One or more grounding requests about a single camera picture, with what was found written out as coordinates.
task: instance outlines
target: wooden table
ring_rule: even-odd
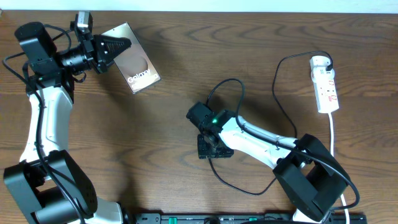
[[[21,51],[14,31],[31,21],[68,28],[75,11],[5,11],[0,18],[0,57]],[[162,81],[133,95],[116,67],[88,72],[75,88],[70,116],[70,154],[94,183],[99,197],[120,201],[131,212],[263,213],[294,207],[275,183],[265,195],[241,194],[221,184],[197,156],[198,130],[185,118],[198,100],[225,78],[246,84],[241,114],[285,136],[292,127],[271,95],[279,60],[312,50],[328,51],[335,62],[340,109],[333,113],[336,158],[361,193],[351,212],[369,223],[398,218],[398,17],[369,14],[274,14],[93,12],[93,33],[125,21]],[[57,41],[58,49],[67,46]],[[310,56],[282,64],[276,94],[298,128],[329,145],[329,121],[317,113],[309,77]],[[20,68],[25,59],[12,60]],[[31,108],[25,86],[0,67],[0,171],[19,161],[27,141]],[[234,109],[241,93],[230,83],[213,106]],[[241,152],[214,161],[232,184],[261,191],[273,178],[270,168]],[[352,190],[345,192],[348,203]],[[25,223],[0,184],[0,223]]]

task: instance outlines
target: power strip switch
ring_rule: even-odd
[[[330,59],[324,56],[314,56],[310,60],[311,79],[315,89],[315,98],[319,113],[331,113],[339,108],[335,86],[335,71],[326,70]]]

